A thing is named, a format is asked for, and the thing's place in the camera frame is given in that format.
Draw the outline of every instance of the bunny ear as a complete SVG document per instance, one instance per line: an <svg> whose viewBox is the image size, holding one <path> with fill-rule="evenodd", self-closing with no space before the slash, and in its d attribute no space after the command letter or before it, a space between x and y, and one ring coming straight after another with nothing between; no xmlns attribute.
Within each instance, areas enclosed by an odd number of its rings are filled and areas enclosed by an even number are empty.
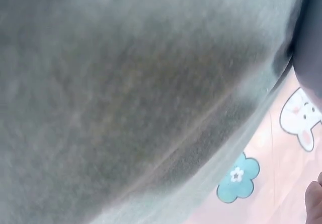
<svg viewBox="0 0 322 224"><path fill-rule="evenodd" d="M305 151L311 152L314 148L314 138L311 130L302 130L297 135L298 140Z"/></svg>

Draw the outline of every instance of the pink fabric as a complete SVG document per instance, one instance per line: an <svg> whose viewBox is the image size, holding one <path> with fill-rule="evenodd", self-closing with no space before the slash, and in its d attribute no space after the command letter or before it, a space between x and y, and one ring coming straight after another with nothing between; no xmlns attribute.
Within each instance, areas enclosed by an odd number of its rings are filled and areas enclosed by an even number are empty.
<svg viewBox="0 0 322 224"><path fill-rule="evenodd" d="M216 188L185 224L305 223L305 190L322 171L321 120L291 72L244 150L260 166L252 194L224 203Z"/></svg>

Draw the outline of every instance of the gray fabric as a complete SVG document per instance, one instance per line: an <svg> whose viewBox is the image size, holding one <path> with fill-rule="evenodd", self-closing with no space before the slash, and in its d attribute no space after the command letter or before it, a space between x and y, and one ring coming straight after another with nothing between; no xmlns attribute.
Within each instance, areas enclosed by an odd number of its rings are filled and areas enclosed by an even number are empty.
<svg viewBox="0 0 322 224"><path fill-rule="evenodd" d="M294 2L0 0L0 223L184 221L264 114Z"/></svg>

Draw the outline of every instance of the finger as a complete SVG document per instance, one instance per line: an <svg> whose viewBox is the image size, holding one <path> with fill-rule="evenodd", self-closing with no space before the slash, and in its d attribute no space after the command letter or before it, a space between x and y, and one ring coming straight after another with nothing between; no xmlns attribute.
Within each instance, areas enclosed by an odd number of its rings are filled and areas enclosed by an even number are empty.
<svg viewBox="0 0 322 224"><path fill-rule="evenodd" d="M318 175L317 181L322 186L322 172Z"/></svg>
<svg viewBox="0 0 322 224"><path fill-rule="evenodd" d="M306 210L317 206L322 200L322 186L317 181L312 181L305 192Z"/></svg>

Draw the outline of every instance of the hand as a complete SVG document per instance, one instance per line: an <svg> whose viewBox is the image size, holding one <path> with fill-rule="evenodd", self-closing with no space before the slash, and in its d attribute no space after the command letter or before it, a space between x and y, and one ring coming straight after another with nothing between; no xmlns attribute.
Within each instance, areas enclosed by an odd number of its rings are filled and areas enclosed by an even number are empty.
<svg viewBox="0 0 322 224"><path fill-rule="evenodd" d="M322 223L322 172L312 181L305 193L306 224Z"/></svg>

